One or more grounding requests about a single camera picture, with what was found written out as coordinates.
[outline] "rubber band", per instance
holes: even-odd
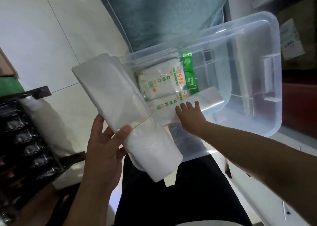
[[[145,122],[145,121],[146,121],[147,119],[149,119],[151,116],[152,116],[152,113],[151,113],[151,115],[150,115],[148,118],[146,118],[143,122]],[[135,129],[136,127],[138,127],[139,125],[141,125],[143,122],[140,122],[139,124],[137,124],[134,128],[132,128],[132,130]]]

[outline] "person's left hand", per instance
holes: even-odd
[[[103,117],[98,114],[93,122],[88,141],[84,175],[82,183],[105,188],[108,194],[118,185],[122,158],[126,155],[124,148],[120,148],[129,136],[131,127],[126,125],[114,135],[110,127],[102,133]]]

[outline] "white paper label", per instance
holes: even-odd
[[[281,49],[286,60],[305,54],[293,19],[290,19],[281,25],[280,35]]]

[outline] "green square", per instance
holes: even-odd
[[[154,88],[154,84],[152,81],[148,82],[150,88]]]

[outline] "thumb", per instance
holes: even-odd
[[[111,138],[107,143],[106,147],[110,152],[110,155],[114,155],[121,144],[127,139],[131,132],[131,127],[129,125],[123,126],[119,132],[117,132],[113,138]]]

